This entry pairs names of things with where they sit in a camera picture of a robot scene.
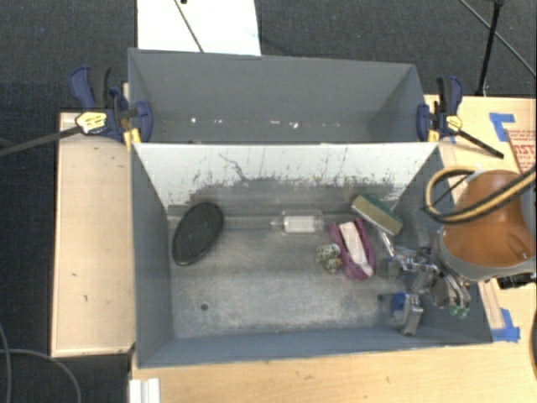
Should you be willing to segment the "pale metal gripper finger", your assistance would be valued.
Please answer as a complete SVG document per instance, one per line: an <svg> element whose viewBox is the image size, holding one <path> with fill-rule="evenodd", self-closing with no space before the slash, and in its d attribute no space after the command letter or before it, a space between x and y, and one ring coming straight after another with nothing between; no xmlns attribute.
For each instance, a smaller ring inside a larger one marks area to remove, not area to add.
<svg viewBox="0 0 537 403"><path fill-rule="evenodd" d="M389 235L383 230L378 231L386 250L385 264L389 277L400 277L404 272L404 257L393 246Z"/></svg>
<svg viewBox="0 0 537 403"><path fill-rule="evenodd" d="M378 297L383 311L390 321L405 336L414 336L423 315L420 297L408 292L384 294Z"/></svg>

